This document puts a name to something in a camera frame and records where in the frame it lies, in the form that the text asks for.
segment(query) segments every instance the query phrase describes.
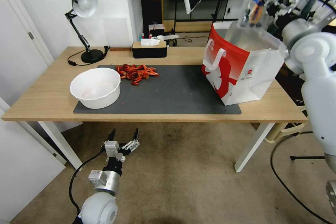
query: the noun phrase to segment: tissue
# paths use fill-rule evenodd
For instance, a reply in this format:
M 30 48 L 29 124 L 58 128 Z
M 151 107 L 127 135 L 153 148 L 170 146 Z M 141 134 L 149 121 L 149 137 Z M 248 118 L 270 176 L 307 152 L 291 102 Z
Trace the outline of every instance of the tissue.
M 156 46 L 160 43 L 160 40 L 156 40 L 156 39 L 149 39 L 149 38 L 143 38 L 141 39 L 141 45 L 143 46 Z

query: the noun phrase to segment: wooden table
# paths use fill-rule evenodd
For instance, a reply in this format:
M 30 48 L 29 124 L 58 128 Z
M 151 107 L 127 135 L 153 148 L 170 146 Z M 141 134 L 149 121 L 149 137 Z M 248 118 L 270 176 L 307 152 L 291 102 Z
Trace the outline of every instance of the wooden table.
M 259 128 L 235 164 L 237 172 L 242 170 L 275 123 L 307 121 L 277 81 L 273 81 L 261 100 L 240 104 L 241 114 L 74 114 L 77 100 L 70 94 L 69 85 L 81 72 L 98 65 L 125 63 L 201 65 L 204 54 L 203 47 L 174 47 L 168 48 L 166 58 L 134 59 L 131 51 L 109 51 L 104 60 L 95 64 L 69 65 L 67 57 L 81 50 L 82 47 L 68 47 L 2 117 L 7 121 L 38 121 L 75 168 L 81 161 L 53 121 L 258 122 Z M 80 64 L 80 55 L 71 60 Z

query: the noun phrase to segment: lamp shade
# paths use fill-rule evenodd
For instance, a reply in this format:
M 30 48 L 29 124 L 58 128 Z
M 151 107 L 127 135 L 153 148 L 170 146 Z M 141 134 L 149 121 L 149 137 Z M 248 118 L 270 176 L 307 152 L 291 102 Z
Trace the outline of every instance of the lamp shade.
M 96 12 L 98 0 L 71 0 L 71 4 L 77 16 L 86 18 Z

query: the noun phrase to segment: table top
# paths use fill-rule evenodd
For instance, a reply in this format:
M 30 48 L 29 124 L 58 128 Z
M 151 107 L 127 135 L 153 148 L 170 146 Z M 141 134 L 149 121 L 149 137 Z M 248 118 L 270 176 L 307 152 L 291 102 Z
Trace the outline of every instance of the table top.
M 67 57 L 83 47 L 68 47 L 3 115 L 7 121 L 152 121 L 152 122 L 306 122 L 306 117 L 274 80 L 261 100 L 241 103 L 241 114 L 74 114 L 77 99 L 70 82 L 98 65 L 201 65 L 203 47 L 170 47 L 166 58 L 134 59 L 131 51 L 109 51 L 88 66 L 71 66 Z M 71 58 L 81 64 L 81 54 Z

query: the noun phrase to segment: gray mat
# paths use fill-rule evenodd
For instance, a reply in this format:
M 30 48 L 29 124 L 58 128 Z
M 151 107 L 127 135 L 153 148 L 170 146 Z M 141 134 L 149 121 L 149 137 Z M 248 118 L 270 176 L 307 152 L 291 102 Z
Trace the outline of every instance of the gray mat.
M 115 69 L 112 65 L 100 65 Z M 84 107 L 80 102 L 74 113 L 81 114 L 240 114 L 238 104 L 224 106 L 201 72 L 201 66 L 157 65 L 160 76 L 144 79 L 139 86 L 121 80 L 120 96 L 101 109 Z

